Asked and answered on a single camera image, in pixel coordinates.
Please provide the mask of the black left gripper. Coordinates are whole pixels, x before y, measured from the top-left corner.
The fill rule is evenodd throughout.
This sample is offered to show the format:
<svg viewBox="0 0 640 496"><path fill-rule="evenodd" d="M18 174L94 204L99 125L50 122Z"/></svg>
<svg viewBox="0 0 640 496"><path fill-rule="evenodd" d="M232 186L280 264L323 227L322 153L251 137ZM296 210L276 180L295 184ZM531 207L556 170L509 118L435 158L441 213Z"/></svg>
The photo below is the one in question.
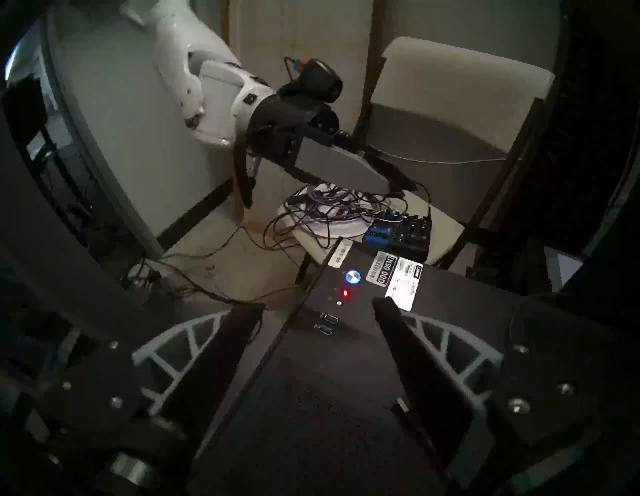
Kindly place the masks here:
<svg viewBox="0 0 640 496"><path fill-rule="evenodd" d="M248 124L248 155L255 163L267 159L313 186L382 196L417 191L395 164L335 145L340 121L331 104L342 90L334 69L309 59L296 79L257 104Z"/></svg>

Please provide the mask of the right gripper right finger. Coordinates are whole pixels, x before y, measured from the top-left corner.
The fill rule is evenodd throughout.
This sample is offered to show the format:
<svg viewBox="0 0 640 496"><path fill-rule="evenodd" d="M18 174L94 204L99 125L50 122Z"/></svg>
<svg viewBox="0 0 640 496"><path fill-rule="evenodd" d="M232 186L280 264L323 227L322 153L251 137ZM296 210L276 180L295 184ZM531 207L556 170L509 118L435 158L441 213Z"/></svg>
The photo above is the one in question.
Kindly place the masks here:
<svg viewBox="0 0 640 496"><path fill-rule="evenodd" d="M372 300L411 411L450 478L478 478L495 447L488 400L504 354L471 331Z"/></svg>

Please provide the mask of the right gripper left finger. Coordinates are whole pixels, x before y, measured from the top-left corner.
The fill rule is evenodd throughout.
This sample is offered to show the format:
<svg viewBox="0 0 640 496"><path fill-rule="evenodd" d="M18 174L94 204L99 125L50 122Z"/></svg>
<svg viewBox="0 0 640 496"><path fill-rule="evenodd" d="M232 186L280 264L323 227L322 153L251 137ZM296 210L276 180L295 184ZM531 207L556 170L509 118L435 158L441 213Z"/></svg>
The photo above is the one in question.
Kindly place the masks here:
<svg viewBox="0 0 640 496"><path fill-rule="evenodd" d="M132 352L147 414L197 452L266 306L249 303L178 324Z"/></svg>

